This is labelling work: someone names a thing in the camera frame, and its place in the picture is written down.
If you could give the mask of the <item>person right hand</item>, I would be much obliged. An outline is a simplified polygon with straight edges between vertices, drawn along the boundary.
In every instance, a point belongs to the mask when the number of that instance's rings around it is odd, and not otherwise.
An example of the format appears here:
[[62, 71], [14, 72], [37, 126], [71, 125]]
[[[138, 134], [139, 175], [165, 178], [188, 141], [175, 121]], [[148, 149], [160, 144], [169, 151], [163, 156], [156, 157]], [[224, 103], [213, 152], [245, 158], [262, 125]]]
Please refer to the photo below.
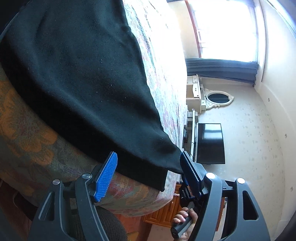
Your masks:
[[194, 229], [194, 226], [197, 222], [198, 215], [192, 208], [183, 207], [172, 219], [172, 225], [177, 225], [180, 223], [184, 223], [186, 221], [186, 217], [190, 216], [192, 219], [191, 225], [188, 227], [188, 229], [181, 235], [179, 239], [175, 239], [177, 241], [187, 241]]

